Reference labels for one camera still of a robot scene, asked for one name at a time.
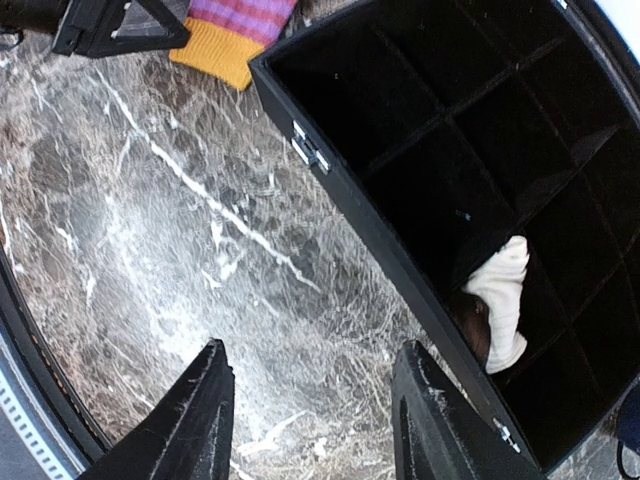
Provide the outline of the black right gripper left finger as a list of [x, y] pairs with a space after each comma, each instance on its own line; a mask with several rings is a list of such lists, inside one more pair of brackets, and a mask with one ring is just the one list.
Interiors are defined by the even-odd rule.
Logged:
[[82, 479], [227, 479], [235, 376], [211, 339], [149, 415]]

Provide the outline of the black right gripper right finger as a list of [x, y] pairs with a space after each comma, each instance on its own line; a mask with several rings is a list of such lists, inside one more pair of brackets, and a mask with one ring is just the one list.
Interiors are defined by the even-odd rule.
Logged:
[[492, 429], [424, 346], [402, 345], [392, 374], [392, 425], [398, 479], [542, 479]]

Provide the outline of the beige brown block sock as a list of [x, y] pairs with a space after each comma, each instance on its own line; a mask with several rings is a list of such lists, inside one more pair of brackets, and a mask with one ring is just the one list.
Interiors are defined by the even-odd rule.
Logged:
[[452, 320], [489, 375], [514, 366], [528, 346], [519, 321], [529, 259], [527, 239], [511, 237], [447, 303]]

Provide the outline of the maroon purple orange sock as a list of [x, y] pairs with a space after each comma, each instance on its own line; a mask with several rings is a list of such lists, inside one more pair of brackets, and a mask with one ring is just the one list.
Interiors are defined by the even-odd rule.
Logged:
[[185, 47], [169, 60], [211, 75], [243, 91], [251, 83], [248, 62], [281, 35], [296, 0], [194, 0], [184, 26]]

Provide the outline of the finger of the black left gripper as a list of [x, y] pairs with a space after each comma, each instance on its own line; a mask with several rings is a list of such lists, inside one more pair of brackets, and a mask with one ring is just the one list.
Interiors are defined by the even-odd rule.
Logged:
[[106, 58], [184, 47], [188, 0], [71, 1], [54, 36], [59, 55]]

